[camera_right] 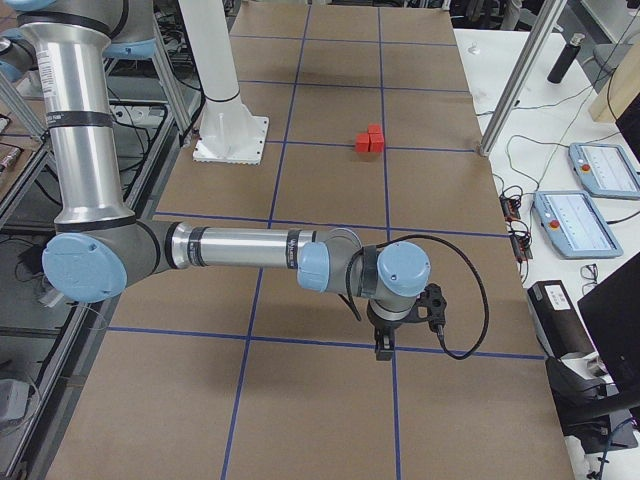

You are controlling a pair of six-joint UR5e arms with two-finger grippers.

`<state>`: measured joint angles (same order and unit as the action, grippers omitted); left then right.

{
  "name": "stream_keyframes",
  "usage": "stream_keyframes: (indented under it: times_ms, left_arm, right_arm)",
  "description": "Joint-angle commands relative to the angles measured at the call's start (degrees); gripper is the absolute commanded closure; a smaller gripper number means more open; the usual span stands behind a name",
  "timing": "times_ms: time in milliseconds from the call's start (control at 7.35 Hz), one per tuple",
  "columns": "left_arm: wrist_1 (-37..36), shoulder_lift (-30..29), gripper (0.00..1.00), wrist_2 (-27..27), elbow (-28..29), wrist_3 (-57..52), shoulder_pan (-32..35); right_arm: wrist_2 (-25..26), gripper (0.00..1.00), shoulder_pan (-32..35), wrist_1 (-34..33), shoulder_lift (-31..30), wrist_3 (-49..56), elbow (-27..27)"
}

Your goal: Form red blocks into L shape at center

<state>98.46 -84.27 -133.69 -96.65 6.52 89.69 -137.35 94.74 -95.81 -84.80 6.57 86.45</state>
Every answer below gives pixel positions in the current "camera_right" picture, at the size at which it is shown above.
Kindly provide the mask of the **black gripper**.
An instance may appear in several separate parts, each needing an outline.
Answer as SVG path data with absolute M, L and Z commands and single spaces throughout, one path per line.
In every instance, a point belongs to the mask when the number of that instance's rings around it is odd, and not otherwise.
M 395 349 L 395 331 L 403 321 L 383 319 L 375 313 L 369 313 L 368 318 L 374 327 L 375 358 L 377 361 L 390 361 Z

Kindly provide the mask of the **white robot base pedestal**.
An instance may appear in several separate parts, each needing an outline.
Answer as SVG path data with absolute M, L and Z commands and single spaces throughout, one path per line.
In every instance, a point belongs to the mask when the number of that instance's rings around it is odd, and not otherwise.
M 205 98 L 194 159 L 257 165 L 269 119 L 241 98 L 223 3 L 182 1 L 180 8 Z

